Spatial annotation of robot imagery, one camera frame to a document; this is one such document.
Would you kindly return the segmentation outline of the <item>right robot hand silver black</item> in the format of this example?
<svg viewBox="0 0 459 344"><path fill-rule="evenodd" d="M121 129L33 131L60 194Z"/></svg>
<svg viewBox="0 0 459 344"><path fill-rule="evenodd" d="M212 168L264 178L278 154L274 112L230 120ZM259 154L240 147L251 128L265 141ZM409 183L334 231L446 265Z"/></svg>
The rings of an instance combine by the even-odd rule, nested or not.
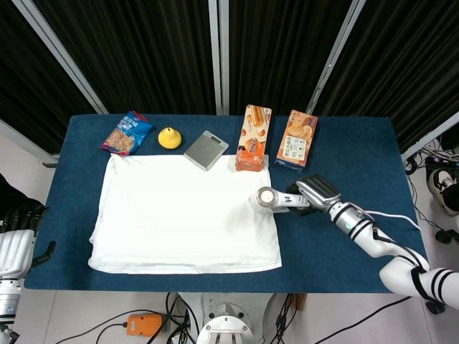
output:
<svg viewBox="0 0 459 344"><path fill-rule="evenodd" d="M306 216L316 212L327 212L335 203L340 202L341 193L336 187L320 175L306 176L298 179L286 189L288 194L303 196L305 206L288 207L298 216Z"/></svg>

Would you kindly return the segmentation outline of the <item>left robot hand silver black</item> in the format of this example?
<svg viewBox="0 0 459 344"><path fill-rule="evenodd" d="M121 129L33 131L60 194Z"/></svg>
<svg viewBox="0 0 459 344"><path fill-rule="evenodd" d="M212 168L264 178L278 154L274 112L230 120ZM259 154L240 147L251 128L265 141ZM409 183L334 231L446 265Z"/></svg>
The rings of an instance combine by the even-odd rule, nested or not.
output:
<svg viewBox="0 0 459 344"><path fill-rule="evenodd" d="M1 280L20 280L30 269L51 259L55 240L44 254L34 257L39 224L47 210L40 202L29 201L8 210L1 219Z"/></svg>

